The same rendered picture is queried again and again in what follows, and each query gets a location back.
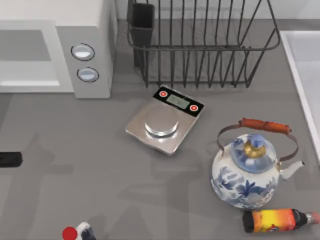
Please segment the blue and white teapot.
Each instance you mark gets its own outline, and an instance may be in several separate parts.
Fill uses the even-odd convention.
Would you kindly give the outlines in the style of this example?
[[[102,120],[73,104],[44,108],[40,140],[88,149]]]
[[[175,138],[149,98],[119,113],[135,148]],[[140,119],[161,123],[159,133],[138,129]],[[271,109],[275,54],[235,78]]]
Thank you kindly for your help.
[[[278,158],[273,144],[258,133],[242,134],[228,144],[217,138],[216,144],[219,150],[211,167],[212,189],[222,201],[238,209],[263,207],[280,181],[305,166],[297,161],[282,169],[282,163],[294,158],[299,149]]]

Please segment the silver kitchen scale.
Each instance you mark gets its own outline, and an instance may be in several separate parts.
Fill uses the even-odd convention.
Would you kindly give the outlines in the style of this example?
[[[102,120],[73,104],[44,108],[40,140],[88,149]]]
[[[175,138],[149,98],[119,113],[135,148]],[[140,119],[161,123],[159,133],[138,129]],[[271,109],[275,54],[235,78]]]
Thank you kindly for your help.
[[[204,109],[203,103],[161,85],[128,122],[125,132],[146,146],[172,156]]]

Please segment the black cutlery holder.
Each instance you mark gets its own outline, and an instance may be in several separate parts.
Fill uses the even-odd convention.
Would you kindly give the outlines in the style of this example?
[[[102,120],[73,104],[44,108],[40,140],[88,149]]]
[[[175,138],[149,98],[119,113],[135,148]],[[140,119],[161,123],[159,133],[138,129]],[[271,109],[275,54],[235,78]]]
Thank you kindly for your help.
[[[150,3],[137,3],[128,0],[127,22],[133,45],[134,66],[141,70],[145,67],[144,51],[152,42],[155,22],[155,6]]]

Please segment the microwave knob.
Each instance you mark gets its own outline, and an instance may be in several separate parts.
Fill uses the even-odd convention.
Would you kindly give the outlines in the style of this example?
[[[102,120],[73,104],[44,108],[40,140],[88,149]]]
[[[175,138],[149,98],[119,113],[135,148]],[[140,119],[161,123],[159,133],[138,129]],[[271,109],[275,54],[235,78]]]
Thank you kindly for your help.
[[[85,67],[77,70],[77,77],[86,83],[93,83],[99,79],[99,72],[92,67]]]
[[[85,43],[72,46],[70,51],[72,56],[79,61],[90,61],[95,56],[95,50]]]

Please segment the dark bottle with orange label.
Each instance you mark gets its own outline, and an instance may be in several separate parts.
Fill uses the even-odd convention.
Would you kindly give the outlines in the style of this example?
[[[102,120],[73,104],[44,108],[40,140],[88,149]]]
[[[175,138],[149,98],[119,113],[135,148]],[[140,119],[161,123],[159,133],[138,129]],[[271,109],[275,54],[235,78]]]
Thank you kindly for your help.
[[[246,210],[242,223],[246,233],[287,232],[320,224],[320,213],[304,213],[294,208]]]

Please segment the pale microwave oven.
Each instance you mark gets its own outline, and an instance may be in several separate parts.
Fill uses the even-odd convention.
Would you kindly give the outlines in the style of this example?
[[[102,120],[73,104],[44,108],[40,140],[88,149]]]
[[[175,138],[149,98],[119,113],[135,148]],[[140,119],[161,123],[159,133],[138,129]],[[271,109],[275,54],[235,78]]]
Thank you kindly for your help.
[[[0,93],[73,93],[78,99],[111,95],[117,43],[115,0],[0,0]],[[90,45],[80,61],[71,47]],[[77,76],[99,73],[95,82]]]

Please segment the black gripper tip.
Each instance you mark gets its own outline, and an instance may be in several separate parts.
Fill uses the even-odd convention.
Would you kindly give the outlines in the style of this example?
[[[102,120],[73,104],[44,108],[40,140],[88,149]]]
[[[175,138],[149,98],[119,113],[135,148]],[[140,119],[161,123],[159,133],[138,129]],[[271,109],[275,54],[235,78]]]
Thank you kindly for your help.
[[[21,152],[0,152],[0,168],[17,168],[22,162]]]

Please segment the white bottle with red cap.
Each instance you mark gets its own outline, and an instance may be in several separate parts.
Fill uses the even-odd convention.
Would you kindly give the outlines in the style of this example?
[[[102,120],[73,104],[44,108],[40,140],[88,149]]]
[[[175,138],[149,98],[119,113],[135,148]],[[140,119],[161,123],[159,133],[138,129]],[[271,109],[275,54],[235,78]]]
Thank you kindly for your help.
[[[92,226],[82,222],[78,226],[67,226],[62,231],[62,240],[97,240]]]

